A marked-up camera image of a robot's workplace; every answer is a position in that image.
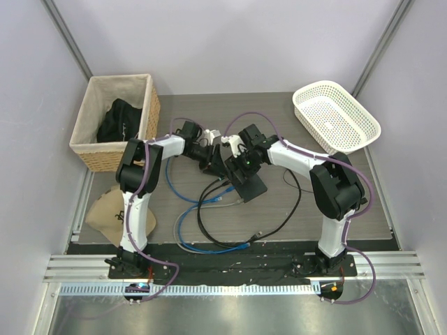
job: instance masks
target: gray table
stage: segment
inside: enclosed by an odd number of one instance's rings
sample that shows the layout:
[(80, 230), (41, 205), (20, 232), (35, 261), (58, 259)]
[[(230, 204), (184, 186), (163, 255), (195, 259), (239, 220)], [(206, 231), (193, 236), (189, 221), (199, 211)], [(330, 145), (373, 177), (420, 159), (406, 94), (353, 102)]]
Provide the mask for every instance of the gray table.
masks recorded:
[[(259, 111), (271, 117), (281, 134), (293, 144), (323, 152), (295, 117), (291, 98), (292, 93), (160, 96), (159, 135), (168, 132), (172, 117), (188, 117), (208, 128), (219, 129), (223, 132), (228, 123), (237, 115), (247, 111)], [(230, 133), (238, 133), (252, 123), (255, 123), (266, 136), (273, 134), (269, 123), (256, 115), (249, 115), (238, 120)], [(363, 150), (352, 153), (349, 158), (353, 165), (372, 180)], [(247, 204), (203, 211), (203, 220), (207, 229), (217, 239), (226, 241), (241, 241), (259, 230), (268, 232), (275, 229), (286, 218), (298, 196), (298, 191), (295, 188), (283, 182), (283, 172), (284, 169), (281, 167), (264, 165), (259, 176), (267, 185), (268, 192)], [(201, 191), (213, 180), (213, 177), (201, 174), (197, 162), (179, 157), (172, 162), (171, 179), (181, 194), (198, 199)], [(312, 189), (304, 177), (299, 177), (299, 180), (301, 187)], [(113, 173), (96, 173), (87, 210), (93, 201), (113, 184), (115, 184)], [(222, 203), (232, 202), (237, 198), (236, 192), (232, 192), (226, 196)], [(168, 188), (163, 170), (149, 204), (149, 208), (157, 219), (156, 228), (149, 236), (149, 241), (155, 243), (173, 242), (174, 221), (189, 206), (189, 203), (177, 198)], [(269, 240), (318, 240), (321, 234), (321, 221), (322, 214), (315, 205), (313, 195), (303, 193), (295, 215), (280, 232), (271, 236)], [(184, 222), (183, 235), (187, 241), (206, 241), (198, 229), (193, 213)], [(379, 200), (369, 213), (353, 221), (349, 238), (391, 238), (390, 228)], [(108, 243), (108, 240), (100, 232), (91, 229), (88, 225), (83, 225), (79, 243)]]

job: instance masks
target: basket rim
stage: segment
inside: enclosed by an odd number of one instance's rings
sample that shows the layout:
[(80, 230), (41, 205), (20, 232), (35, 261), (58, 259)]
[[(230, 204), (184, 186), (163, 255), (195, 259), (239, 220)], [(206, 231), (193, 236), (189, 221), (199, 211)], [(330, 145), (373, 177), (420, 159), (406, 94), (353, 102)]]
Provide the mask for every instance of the basket rim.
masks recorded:
[[(298, 94), (302, 94), (303, 92), (305, 92), (305, 91), (307, 91), (307, 90), (309, 90), (309, 89), (313, 89), (314, 87), (319, 87), (319, 86), (323, 86), (323, 85), (329, 85), (329, 86), (332, 86), (332, 87), (334, 87), (334, 88), (336, 88), (336, 89), (338, 89), (338, 90), (340, 90), (342, 93), (344, 93), (344, 94), (346, 94), (346, 97), (354, 104), (354, 105), (356, 105), (356, 107), (359, 109), (359, 110), (361, 110), (362, 111), (362, 113), (364, 113), (365, 115), (367, 115), (367, 116), (369, 116), (370, 117), (370, 121), (374, 124), (374, 126), (376, 127), (376, 134), (372, 137), (372, 138), (370, 138), (368, 141), (364, 141), (364, 142), (362, 142), (362, 143), (360, 143), (360, 144), (358, 144), (358, 145), (355, 145), (355, 146), (353, 146), (353, 147), (350, 147), (350, 148), (346, 148), (346, 149), (341, 149), (341, 148), (339, 148), (338, 146), (336, 146), (336, 145), (333, 145), (330, 141), (328, 141), (328, 139), (326, 138), (326, 136), (324, 136), (322, 133), (320, 133), (319, 131), (317, 131), (317, 129), (314, 127), (314, 123), (306, 116), (306, 114), (303, 114), (302, 112), (301, 112), (301, 110), (300, 110), (300, 108), (298, 107), (298, 105), (296, 104), (296, 102), (295, 102), (295, 100), (296, 100), (296, 96), (298, 95)], [(292, 96), (292, 102), (293, 102), (293, 105), (295, 106), (295, 111), (297, 112), (297, 113), (300, 113), (300, 115), (302, 116), (302, 117), (304, 117), (306, 120), (307, 120), (307, 122), (309, 123), (309, 124), (311, 124), (312, 125), (312, 127), (318, 132), (318, 134), (324, 139), (324, 141), (326, 142), (326, 144), (327, 145), (329, 145), (329, 147), (331, 147), (331, 148), (333, 148), (334, 150), (337, 150), (337, 151), (340, 151), (340, 152), (349, 152), (349, 153), (351, 153), (351, 152), (354, 152), (354, 151), (356, 151), (356, 150), (359, 150), (359, 149), (362, 149), (362, 148), (364, 148), (364, 147), (366, 147), (367, 145), (370, 145), (371, 143), (373, 143), (375, 140), (377, 140), (378, 138), (379, 138), (379, 136), (380, 136), (380, 134), (381, 134), (381, 132), (382, 132), (382, 128), (381, 128), (381, 126), (380, 126), (380, 123), (371, 115), (371, 113), (369, 113), (367, 110), (366, 110), (366, 108), (365, 107), (363, 107), (347, 90), (345, 90), (345, 88), (342, 86), (342, 85), (340, 85), (340, 84), (338, 84), (338, 83), (336, 83), (336, 82), (333, 82), (333, 81), (331, 81), (331, 80), (320, 80), (320, 81), (318, 81), (318, 82), (314, 82), (314, 83), (312, 83), (312, 84), (308, 84), (308, 85), (306, 85), (306, 86), (304, 86), (304, 87), (302, 87), (302, 88), (300, 88), (300, 89), (298, 89), (294, 94), (293, 94), (293, 96)]]

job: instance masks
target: black cloth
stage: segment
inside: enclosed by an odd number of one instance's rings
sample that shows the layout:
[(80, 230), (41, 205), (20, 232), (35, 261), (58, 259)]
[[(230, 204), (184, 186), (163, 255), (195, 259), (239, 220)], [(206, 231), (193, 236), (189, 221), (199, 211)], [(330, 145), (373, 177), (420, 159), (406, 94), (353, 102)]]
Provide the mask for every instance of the black cloth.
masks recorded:
[(141, 111), (122, 99), (115, 100), (96, 134), (98, 143), (129, 141), (136, 137)]

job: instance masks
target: wicker basket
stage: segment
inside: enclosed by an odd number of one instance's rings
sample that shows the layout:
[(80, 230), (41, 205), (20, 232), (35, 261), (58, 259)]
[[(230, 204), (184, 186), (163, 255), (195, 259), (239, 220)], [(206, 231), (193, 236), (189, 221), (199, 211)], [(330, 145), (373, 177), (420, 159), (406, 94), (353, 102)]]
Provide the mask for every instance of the wicker basket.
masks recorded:
[(71, 149), (93, 172), (117, 170), (127, 142), (97, 143), (96, 133), (115, 99), (142, 108), (138, 139), (156, 137), (160, 102), (150, 75), (92, 77), (70, 140)]

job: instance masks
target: blue cable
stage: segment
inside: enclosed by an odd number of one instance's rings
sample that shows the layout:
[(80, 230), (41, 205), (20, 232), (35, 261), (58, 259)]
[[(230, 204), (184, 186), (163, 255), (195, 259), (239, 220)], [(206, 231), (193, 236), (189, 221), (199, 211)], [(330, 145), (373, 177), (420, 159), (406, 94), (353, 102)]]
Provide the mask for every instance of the blue cable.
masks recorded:
[[(166, 177), (166, 181), (168, 182), (169, 188), (170, 188), (171, 190), (173, 190), (173, 192), (175, 193), (175, 195), (176, 195), (177, 197), (179, 197), (180, 199), (183, 199), (184, 201), (187, 201), (187, 202), (191, 202), (191, 203), (193, 203), (193, 204), (198, 204), (198, 201), (189, 199), (189, 198), (187, 198), (187, 197), (184, 197), (183, 195), (181, 195), (180, 193), (178, 193), (177, 190), (174, 188), (174, 185), (173, 185), (173, 183), (171, 183), (171, 181), (170, 181), (170, 179), (169, 179), (169, 174), (168, 174), (168, 166), (169, 166), (169, 162), (170, 162), (170, 158), (168, 158), (168, 160), (166, 161), (166, 166), (165, 166), (165, 177)], [(225, 193), (218, 194), (218, 195), (216, 195), (215, 197), (213, 197), (213, 198), (211, 198), (211, 199), (209, 199), (209, 200), (204, 201), (203, 203), (204, 203), (204, 204), (208, 204), (208, 203), (210, 203), (210, 202), (215, 202), (215, 201), (212, 201), (212, 200), (219, 198), (222, 194), (225, 194)]]
[(182, 223), (183, 223), (184, 218), (186, 218), (186, 215), (188, 215), (188, 213), (190, 211), (192, 211), (196, 207), (197, 207), (196, 204), (194, 204), (193, 206), (189, 207), (187, 209), (187, 211), (184, 212), (184, 214), (182, 215), (182, 217), (180, 218), (180, 221), (179, 221), (179, 227), (178, 227), (179, 240), (180, 240), (180, 242), (182, 243), (182, 245), (185, 248), (188, 248), (189, 250), (192, 250), (192, 251), (198, 251), (199, 253), (206, 253), (208, 255), (218, 255), (218, 254), (221, 254), (221, 253), (230, 253), (231, 251), (246, 249), (246, 248), (248, 248), (250, 246), (250, 243), (245, 243), (245, 244), (241, 244), (239, 246), (235, 246), (234, 248), (230, 248), (230, 249), (226, 249), (226, 250), (222, 250), (222, 251), (210, 251), (210, 250), (197, 249), (197, 248), (194, 248), (194, 247), (186, 244), (186, 242), (182, 238)]

